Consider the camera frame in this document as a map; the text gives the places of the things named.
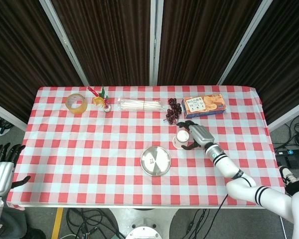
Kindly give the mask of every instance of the shoe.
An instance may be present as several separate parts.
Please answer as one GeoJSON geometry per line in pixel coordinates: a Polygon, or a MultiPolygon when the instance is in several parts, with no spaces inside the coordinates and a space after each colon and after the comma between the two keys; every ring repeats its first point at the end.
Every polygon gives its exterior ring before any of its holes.
{"type": "Polygon", "coordinates": [[[280,166],[279,171],[285,186],[287,186],[290,183],[299,181],[299,178],[295,177],[294,174],[287,167],[280,166]]]}

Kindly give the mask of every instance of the curtain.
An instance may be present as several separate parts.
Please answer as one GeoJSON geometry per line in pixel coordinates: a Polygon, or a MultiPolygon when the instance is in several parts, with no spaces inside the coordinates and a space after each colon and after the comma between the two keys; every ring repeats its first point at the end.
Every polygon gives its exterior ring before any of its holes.
{"type": "Polygon", "coordinates": [[[164,0],[159,85],[215,85],[260,0],[164,0]]]}
{"type": "Polygon", "coordinates": [[[52,0],[91,85],[148,85],[150,0],[52,0]]]}
{"type": "Polygon", "coordinates": [[[267,123],[299,104],[299,0],[275,0],[224,85],[256,88],[267,123]]]}
{"type": "Polygon", "coordinates": [[[37,0],[0,0],[0,106],[24,122],[41,86],[80,86],[37,0]]]}

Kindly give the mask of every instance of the tape roll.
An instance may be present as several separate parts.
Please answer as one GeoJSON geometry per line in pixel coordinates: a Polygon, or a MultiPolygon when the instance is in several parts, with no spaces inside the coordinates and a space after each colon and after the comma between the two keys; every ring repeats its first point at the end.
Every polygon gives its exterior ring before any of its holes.
{"type": "Polygon", "coordinates": [[[68,98],[66,98],[65,106],[69,109],[73,114],[82,114],[88,104],[86,99],[80,94],[71,94],[68,98]]]}

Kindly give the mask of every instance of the table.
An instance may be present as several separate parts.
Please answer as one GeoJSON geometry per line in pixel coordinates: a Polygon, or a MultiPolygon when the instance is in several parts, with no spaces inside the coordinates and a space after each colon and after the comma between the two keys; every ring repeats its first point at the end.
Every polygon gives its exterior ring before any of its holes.
{"type": "MultiPolygon", "coordinates": [[[[97,92],[101,87],[94,87],[97,92]]],[[[216,207],[226,195],[224,179],[202,149],[177,150],[179,130],[163,121],[166,112],[122,112],[118,98],[161,100],[221,93],[223,114],[193,118],[206,126],[215,142],[258,185],[283,191],[273,146],[254,88],[241,86],[105,87],[112,111],[93,105],[86,87],[42,87],[38,90],[15,169],[14,181],[30,175],[7,201],[20,206],[51,207],[216,207]],[[80,93],[88,101],[73,115],[66,98],[80,93]],[[142,152],[161,146],[171,155],[170,170],[151,177],[140,164],[142,152]]],[[[224,207],[255,206],[230,197],[224,207]]]]}

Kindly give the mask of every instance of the orange box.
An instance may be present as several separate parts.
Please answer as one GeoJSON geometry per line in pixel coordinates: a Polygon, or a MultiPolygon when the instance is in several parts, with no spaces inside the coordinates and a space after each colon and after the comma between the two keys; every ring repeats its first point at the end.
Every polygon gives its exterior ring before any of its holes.
{"type": "Polygon", "coordinates": [[[221,94],[185,97],[181,103],[187,119],[223,113],[227,109],[221,94]]]}

